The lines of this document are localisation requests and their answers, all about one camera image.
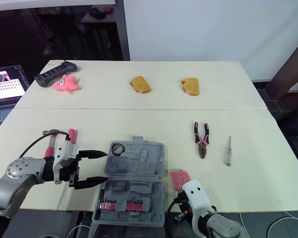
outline pink hammer handle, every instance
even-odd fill
[[[76,143],[76,131],[74,129],[69,129],[68,133],[70,135],[71,143],[75,144]]]
[[[45,151],[44,157],[54,156],[54,147],[48,147]]]

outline screwdriver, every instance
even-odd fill
[[[230,147],[230,138],[231,136],[229,136],[229,147],[226,152],[226,166],[231,166],[232,149]]]

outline laptop screen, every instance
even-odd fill
[[[0,106],[15,104],[29,87],[20,65],[0,68]]]

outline pliers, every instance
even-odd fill
[[[207,153],[207,145],[209,144],[209,125],[207,123],[204,124],[205,129],[205,136],[203,140],[201,139],[199,133],[198,133],[198,123],[194,123],[194,135],[195,135],[195,143],[199,146],[199,154],[201,159],[205,158],[205,155]]]

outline black ring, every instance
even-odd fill
[[[119,147],[122,148],[122,151],[119,153],[116,153],[115,150]],[[111,152],[117,156],[120,156],[124,151],[125,151],[125,147],[122,144],[114,144],[113,147],[111,147]]]

